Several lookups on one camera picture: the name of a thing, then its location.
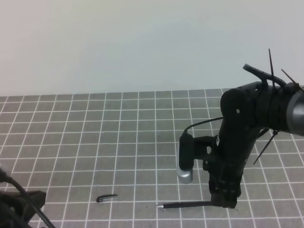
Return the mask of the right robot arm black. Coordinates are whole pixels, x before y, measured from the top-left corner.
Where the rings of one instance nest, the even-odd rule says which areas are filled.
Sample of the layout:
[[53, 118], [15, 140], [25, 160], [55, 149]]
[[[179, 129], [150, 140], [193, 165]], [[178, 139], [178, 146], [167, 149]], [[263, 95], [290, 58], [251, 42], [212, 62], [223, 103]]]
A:
[[209, 173], [211, 200], [197, 206], [233, 209], [256, 140], [270, 129], [274, 134], [304, 134], [304, 94], [291, 83], [271, 87], [256, 82], [226, 91], [220, 108], [219, 133], [190, 141], [193, 159], [202, 160], [203, 169]]

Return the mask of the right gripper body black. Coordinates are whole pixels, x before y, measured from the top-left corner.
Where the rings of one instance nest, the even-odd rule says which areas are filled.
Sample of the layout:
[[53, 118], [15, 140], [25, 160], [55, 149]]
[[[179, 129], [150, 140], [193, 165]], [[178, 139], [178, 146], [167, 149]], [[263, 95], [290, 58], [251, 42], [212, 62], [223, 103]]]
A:
[[241, 195], [240, 182], [255, 139], [222, 140], [216, 136], [194, 138], [194, 158], [209, 173], [210, 201], [202, 206], [234, 209]]

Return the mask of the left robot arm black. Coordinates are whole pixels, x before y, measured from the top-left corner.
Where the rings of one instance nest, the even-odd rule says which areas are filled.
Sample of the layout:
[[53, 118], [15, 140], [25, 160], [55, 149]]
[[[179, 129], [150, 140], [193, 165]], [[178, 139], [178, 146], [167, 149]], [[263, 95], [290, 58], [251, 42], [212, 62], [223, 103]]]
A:
[[0, 226], [2, 228], [29, 228], [36, 214], [34, 208], [19, 192], [0, 192]]

